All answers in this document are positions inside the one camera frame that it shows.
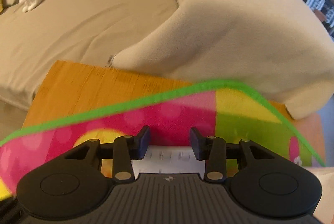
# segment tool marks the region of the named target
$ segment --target colorful mouse pad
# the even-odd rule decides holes
[[[0,145],[0,191],[14,192],[27,172],[88,139],[112,142],[151,128],[151,145],[189,146],[189,129],[226,142],[251,139],[304,166],[312,156],[300,133],[258,92],[236,81],[208,81],[16,131]],[[111,173],[111,161],[102,172]],[[228,168],[237,171],[236,161]]]

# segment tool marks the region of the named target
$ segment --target pink pattern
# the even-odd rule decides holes
[[[294,160],[299,156],[299,144],[297,137],[290,138],[289,145],[289,160],[294,162]]]
[[[196,126],[204,136],[211,136],[215,123],[215,92],[209,91],[28,135],[0,148],[0,177],[14,192],[26,173],[68,151],[79,137],[96,129],[112,128],[135,136],[144,125],[149,125],[152,145],[188,146],[191,127]]]

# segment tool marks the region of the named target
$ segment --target yellow circle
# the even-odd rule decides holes
[[[96,130],[89,131],[83,134],[81,137],[79,137],[73,147],[76,147],[80,145],[81,143],[84,143],[90,139],[99,139],[101,144],[111,143],[116,138],[122,137],[124,135],[125,134],[123,132],[117,131],[115,129],[105,129],[105,128],[96,129]],[[102,166],[101,166],[101,173],[104,176],[111,178],[113,175],[112,170],[113,170],[113,160],[103,159]]]
[[[111,143],[117,137],[122,137],[125,134],[123,132],[117,131],[115,129],[96,129],[89,132],[84,133],[79,139],[76,141],[73,147],[78,146],[81,143],[86,142],[89,139],[99,139],[101,144],[103,143]]]

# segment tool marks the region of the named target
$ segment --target green border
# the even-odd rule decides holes
[[[99,109],[95,109],[92,111],[88,111],[85,113],[76,114],[73,116],[60,118],[54,121],[49,121],[46,123],[42,123],[36,126],[26,127],[21,130],[15,131],[5,139],[0,142],[0,146],[4,145],[6,142],[21,136],[25,136],[32,133],[37,133],[45,130],[51,130],[58,127],[64,127],[73,123],[80,123],[83,121],[88,121],[92,119],[96,119],[99,117],[105,117],[116,113],[121,113],[125,111],[129,111],[132,109],[137,109],[144,106],[149,106],[152,104],[161,103],[164,101],[169,101],[175,98],[192,95],[199,92],[212,91],[216,89],[222,88],[232,88],[237,89],[257,101],[259,104],[268,109],[271,113],[273,113],[283,124],[285,124],[293,134],[302,142],[305,147],[311,152],[311,154],[316,158],[316,160],[322,165],[325,166],[325,163],[318,155],[318,153],[311,147],[311,145],[307,142],[307,140],[298,132],[298,130],[275,108],[273,107],[266,99],[264,99],[261,94],[259,94],[253,88],[233,80],[212,80],[203,83],[194,84],[192,86],[183,87],[180,89],[176,89],[173,91],[167,91],[155,95],[151,95],[148,97],[139,98],[133,101],[114,104],[111,106],[102,107]]]

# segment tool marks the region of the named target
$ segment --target metal rivet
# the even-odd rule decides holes
[[[116,173],[115,178],[120,180],[120,181],[124,181],[124,180],[128,180],[131,178],[131,174],[129,172],[126,171],[121,171]]]
[[[224,177],[223,174],[221,174],[218,171],[211,171],[206,176],[207,176],[208,179],[210,179],[212,181],[221,180]]]

